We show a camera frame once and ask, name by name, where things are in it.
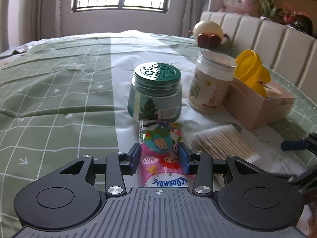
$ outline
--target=black circular motor housing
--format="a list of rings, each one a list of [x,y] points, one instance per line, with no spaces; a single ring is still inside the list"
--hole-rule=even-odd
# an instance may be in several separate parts
[[[234,158],[227,161],[230,182],[217,198],[225,217],[262,231],[296,225],[303,212],[304,199],[295,187],[245,161],[241,163]]]
[[[14,199],[21,225],[62,230],[90,219],[102,204],[91,185],[95,181],[89,171],[91,160],[66,165],[21,189]]]

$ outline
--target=headboard panel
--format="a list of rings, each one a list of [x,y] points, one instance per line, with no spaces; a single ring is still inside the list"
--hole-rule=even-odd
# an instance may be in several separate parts
[[[316,39],[282,24],[233,13],[203,12],[200,20],[218,23],[237,52],[256,51],[264,65],[317,103]]]

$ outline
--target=kleenex logo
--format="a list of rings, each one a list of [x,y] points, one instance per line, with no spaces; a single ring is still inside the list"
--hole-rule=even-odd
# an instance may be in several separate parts
[[[185,182],[187,183],[188,181],[183,178],[183,177],[179,177],[178,179],[174,179],[174,180],[170,180],[170,181],[160,181],[158,179],[154,179],[154,182],[152,184],[156,184],[157,186],[160,186],[160,187],[171,187],[171,186],[174,186],[174,185],[177,185],[179,187],[181,187],[182,185],[185,184]]]

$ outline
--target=barcode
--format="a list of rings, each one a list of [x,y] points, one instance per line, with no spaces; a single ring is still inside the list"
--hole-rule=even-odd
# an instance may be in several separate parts
[[[176,116],[177,107],[158,110],[158,120],[169,119]]]

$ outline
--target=pink tissue packet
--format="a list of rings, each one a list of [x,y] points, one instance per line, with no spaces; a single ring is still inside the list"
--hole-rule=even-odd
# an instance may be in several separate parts
[[[177,157],[182,140],[178,123],[142,120],[140,122],[140,171],[145,187],[189,187],[195,175],[184,174]]]

